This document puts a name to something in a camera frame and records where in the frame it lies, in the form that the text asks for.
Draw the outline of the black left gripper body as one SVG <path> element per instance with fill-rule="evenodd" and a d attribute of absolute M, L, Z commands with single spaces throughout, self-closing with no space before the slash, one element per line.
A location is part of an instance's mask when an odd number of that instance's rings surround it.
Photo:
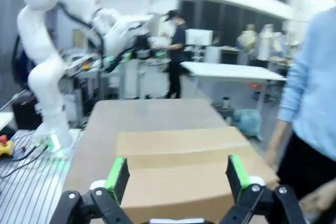
<path fill-rule="evenodd" d="M 137 35 L 135 37 L 132 47 L 132 59 L 138 59 L 138 53 L 141 50 L 147 52 L 147 56 L 145 56 L 144 59 L 149 59 L 153 57 L 153 51 L 151 49 L 149 38 L 149 34 Z"/>

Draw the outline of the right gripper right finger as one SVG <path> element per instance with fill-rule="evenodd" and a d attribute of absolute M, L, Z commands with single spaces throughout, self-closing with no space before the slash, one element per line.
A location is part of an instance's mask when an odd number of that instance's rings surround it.
<path fill-rule="evenodd" d="M 290 186 L 271 190 L 252 183 L 238 155 L 228 157 L 226 176 L 234 199 L 221 223 L 249 223 L 254 215 L 265 217 L 267 223 L 306 223 L 298 199 Z"/>

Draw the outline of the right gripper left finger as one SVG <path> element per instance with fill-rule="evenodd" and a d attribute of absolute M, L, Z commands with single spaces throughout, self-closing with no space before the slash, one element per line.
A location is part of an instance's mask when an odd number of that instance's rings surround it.
<path fill-rule="evenodd" d="M 52 223 L 131 223 L 121 208 L 122 198 L 130 178 L 126 158 L 119 157 L 102 187 L 90 189 L 84 195 L 68 190 L 60 196 L 52 215 Z"/>

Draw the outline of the person's left hand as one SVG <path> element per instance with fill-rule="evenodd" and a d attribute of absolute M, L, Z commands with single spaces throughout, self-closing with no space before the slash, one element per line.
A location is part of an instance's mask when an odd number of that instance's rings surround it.
<path fill-rule="evenodd" d="M 335 200 L 335 179 L 323 184 L 312 193 L 303 197 L 300 207 L 304 214 L 321 214 Z"/>

